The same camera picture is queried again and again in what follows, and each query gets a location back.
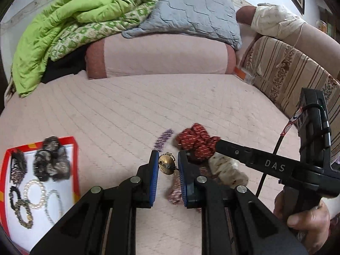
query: striped fabric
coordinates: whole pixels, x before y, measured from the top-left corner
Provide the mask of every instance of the striped fabric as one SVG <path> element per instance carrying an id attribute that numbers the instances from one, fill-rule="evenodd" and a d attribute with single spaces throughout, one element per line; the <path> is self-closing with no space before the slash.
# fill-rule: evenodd
<path id="1" fill-rule="evenodd" d="M 256 41 L 244 65 L 256 75 L 254 85 L 289 117 L 296 111 L 302 87 L 324 92 L 335 161 L 340 155 L 340 83 L 302 52 L 266 36 Z"/>

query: hand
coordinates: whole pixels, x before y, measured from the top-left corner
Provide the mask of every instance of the hand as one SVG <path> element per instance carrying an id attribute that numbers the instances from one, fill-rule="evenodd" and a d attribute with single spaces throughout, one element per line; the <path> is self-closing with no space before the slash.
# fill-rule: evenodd
<path id="1" fill-rule="evenodd" d="M 283 191 L 275 198 L 274 215 L 282 219 Z M 330 216 L 326 204 L 320 201 L 318 208 L 289 216 L 287 225 L 298 231 L 307 231 L 303 242 L 309 254 L 317 252 L 329 235 Z"/>

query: clear plastic container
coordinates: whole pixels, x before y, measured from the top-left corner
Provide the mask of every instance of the clear plastic container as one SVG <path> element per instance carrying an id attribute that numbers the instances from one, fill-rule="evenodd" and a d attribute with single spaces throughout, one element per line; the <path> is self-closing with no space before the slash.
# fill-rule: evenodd
<path id="1" fill-rule="evenodd" d="M 242 81 L 245 83 L 248 83 L 250 85 L 253 85 L 255 82 L 255 76 L 252 75 L 247 69 L 245 68 L 237 68 L 235 67 L 234 74 L 238 76 Z"/>

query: black fabric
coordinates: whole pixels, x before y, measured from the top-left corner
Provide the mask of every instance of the black fabric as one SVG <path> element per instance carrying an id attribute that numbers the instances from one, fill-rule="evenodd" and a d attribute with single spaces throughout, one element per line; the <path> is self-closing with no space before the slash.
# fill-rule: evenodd
<path id="1" fill-rule="evenodd" d="M 89 45 L 90 43 L 81 46 L 57 61 L 52 61 L 49 58 L 40 82 L 48 83 L 57 78 L 71 74 L 76 75 L 81 70 L 86 70 L 85 54 Z"/>

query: green and white patterned blanket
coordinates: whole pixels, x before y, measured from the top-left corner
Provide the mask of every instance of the green and white patterned blanket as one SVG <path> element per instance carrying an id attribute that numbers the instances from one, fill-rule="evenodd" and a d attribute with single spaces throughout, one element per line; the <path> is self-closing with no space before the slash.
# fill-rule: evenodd
<path id="1" fill-rule="evenodd" d="M 138 26 L 158 0 L 56 0 L 38 14 L 21 36 L 12 76 L 20 96 L 40 83 L 48 58 Z"/>

